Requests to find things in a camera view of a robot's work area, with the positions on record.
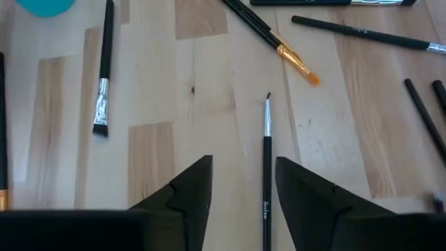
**teal object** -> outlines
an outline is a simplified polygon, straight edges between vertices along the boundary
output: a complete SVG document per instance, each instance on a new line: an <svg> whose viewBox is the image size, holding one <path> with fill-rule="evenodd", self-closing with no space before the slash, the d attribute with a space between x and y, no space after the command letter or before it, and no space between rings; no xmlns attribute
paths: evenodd
<svg viewBox="0 0 446 251"><path fill-rule="evenodd" d="M75 0L15 0L38 17L53 17L69 9Z"/></svg>

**silver ferrule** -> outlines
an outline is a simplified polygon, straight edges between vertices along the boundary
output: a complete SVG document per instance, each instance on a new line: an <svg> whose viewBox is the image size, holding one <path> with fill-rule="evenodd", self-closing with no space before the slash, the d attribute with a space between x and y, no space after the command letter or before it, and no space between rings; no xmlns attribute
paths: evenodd
<svg viewBox="0 0 446 251"><path fill-rule="evenodd" d="M431 43L429 47L427 48L428 52L436 52L440 54L446 54L446 45L439 45Z"/></svg>
<svg viewBox="0 0 446 251"><path fill-rule="evenodd" d="M265 101L265 137L271 137L271 111L270 111L270 100Z"/></svg>
<svg viewBox="0 0 446 251"><path fill-rule="evenodd" d="M362 5L401 5L404 0L351 0L351 4Z"/></svg>
<svg viewBox="0 0 446 251"><path fill-rule="evenodd" d="M96 98L96 111L94 124L107 125L107 112L109 107L109 80L99 79L98 97Z"/></svg>

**wooden table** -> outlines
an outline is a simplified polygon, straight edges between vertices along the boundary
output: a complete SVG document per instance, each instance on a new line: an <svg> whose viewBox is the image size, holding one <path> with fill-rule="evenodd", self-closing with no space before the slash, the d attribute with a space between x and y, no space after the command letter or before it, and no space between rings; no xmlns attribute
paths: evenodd
<svg viewBox="0 0 446 251"><path fill-rule="evenodd" d="M446 192L445 167L403 85L414 81L446 139L430 86L446 81L445 57L291 23L302 15L446 43L446 1L253 8L319 74L317 88L219 0L115 4L104 142L91 129L105 1L77 0L49 19L2 2L13 208L128 208L211 154L204 250L260 250L269 91L274 156L396 212L430 211L423 195ZM273 194L273 247L293 250Z"/></svg>

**light wood surface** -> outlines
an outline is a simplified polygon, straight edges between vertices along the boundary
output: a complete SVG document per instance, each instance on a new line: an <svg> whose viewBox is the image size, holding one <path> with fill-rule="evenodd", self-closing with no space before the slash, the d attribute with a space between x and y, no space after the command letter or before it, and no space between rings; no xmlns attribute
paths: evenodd
<svg viewBox="0 0 446 251"><path fill-rule="evenodd" d="M446 139L430 86L446 82L445 57L291 23L302 15L445 44L445 1L251 7L318 73L318 87L219 0L115 5L105 142L91 134L105 1L77 0L48 19L0 1L13 208L125 209L211 154L204 250L260 250L269 91L274 156L397 213L431 211L425 194L446 195L446 169L403 85L413 79ZM293 250L275 188L273 202L273 248Z"/></svg>

